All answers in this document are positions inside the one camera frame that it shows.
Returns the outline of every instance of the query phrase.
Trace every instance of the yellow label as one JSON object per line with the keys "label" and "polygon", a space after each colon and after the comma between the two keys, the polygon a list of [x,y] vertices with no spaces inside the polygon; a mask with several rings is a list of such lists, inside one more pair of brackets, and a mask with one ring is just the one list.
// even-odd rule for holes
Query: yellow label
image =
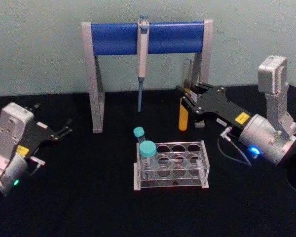
{"label": "yellow label", "polygon": [[17,148],[17,150],[16,150],[16,153],[19,154],[19,155],[21,155],[21,156],[23,156],[23,157],[25,157],[26,154],[27,154],[29,151],[30,151],[30,150],[27,149],[26,147],[22,147],[22,146],[19,145],[18,148]]}
{"label": "yellow label", "polygon": [[241,125],[243,125],[248,118],[250,118],[250,116],[248,114],[246,114],[245,112],[242,112],[236,119],[235,121],[240,123]]}

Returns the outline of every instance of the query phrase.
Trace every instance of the pipette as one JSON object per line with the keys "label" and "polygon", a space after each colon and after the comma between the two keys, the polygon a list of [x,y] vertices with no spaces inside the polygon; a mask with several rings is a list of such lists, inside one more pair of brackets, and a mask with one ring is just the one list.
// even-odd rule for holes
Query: pipette
{"label": "pipette", "polygon": [[147,16],[140,16],[137,23],[137,78],[138,87],[138,112],[142,106],[143,82],[146,76],[146,61],[149,41],[149,22]]}

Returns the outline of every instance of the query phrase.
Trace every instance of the blue cylindrical bar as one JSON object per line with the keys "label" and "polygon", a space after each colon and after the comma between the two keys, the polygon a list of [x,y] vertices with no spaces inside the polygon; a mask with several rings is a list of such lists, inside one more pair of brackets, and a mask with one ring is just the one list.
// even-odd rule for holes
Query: blue cylindrical bar
{"label": "blue cylindrical bar", "polygon": [[[151,23],[149,54],[202,52],[203,22]],[[94,55],[137,54],[137,23],[92,24]]]}

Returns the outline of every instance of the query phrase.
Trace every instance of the blue led light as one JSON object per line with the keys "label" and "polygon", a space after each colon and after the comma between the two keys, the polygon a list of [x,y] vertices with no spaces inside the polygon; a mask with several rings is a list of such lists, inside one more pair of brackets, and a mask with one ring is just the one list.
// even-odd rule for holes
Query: blue led light
{"label": "blue led light", "polygon": [[254,154],[256,154],[256,155],[260,155],[260,151],[259,151],[259,149],[258,148],[256,148],[256,147],[249,147],[249,150],[252,152],[252,153],[254,153]]}

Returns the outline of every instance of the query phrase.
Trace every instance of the teal cap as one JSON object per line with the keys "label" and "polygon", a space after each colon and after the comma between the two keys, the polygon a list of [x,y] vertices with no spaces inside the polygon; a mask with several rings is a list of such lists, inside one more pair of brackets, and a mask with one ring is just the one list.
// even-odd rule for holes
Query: teal cap
{"label": "teal cap", "polygon": [[156,144],[154,144],[152,141],[144,141],[139,146],[140,154],[143,157],[151,157],[156,154]]}
{"label": "teal cap", "polygon": [[134,135],[135,135],[135,137],[141,137],[144,134],[145,134],[145,131],[144,131],[144,129],[142,127],[136,127],[134,129]]}

